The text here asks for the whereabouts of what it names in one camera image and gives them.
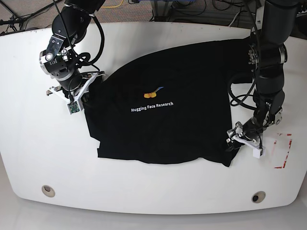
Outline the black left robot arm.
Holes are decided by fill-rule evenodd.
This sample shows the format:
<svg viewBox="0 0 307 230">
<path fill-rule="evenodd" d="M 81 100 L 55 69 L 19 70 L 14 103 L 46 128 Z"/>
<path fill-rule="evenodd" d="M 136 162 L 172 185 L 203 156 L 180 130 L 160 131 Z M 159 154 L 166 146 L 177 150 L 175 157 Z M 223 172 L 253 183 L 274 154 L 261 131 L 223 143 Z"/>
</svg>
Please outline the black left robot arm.
<svg viewBox="0 0 307 230">
<path fill-rule="evenodd" d="M 253 116 L 245 124 L 236 122 L 235 127 L 227 131 L 227 151 L 247 145 L 257 157 L 262 156 L 265 152 L 263 132 L 281 122 L 285 99 L 283 65 L 288 59 L 284 43 L 292 32 L 299 9 L 298 0 L 267 0 L 262 21 L 251 18 L 248 63 L 252 66 L 253 82 L 247 94 L 235 96 L 231 89 L 237 78 L 234 75 L 227 90 L 231 106 L 252 110 Z"/>
</svg>

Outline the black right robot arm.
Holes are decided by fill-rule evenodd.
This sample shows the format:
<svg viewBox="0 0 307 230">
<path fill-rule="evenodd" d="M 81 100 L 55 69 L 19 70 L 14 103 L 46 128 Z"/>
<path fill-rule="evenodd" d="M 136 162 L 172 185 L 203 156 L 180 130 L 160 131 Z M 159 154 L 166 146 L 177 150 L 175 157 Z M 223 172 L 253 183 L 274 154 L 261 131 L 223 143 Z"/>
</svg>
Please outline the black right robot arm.
<svg viewBox="0 0 307 230">
<path fill-rule="evenodd" d="M 52 23 L 52 33 L 46 50 L 39 56 L 41 69 L 55 79 L 58 87 L 50 87 L 47 95 L 55 94 L 66 102 L 70 114 L 83 110 L 87 102 L 89 86 L 97 77 L 103 77 L 95 63 L 103 53 L 105 35 L 95 12 L 104 4 L 103 0 L 67 0 Z M 77 53 L 74 46 L 81 42 L 93 20 L 100 33 L 98 53 Z"/>
</svg>

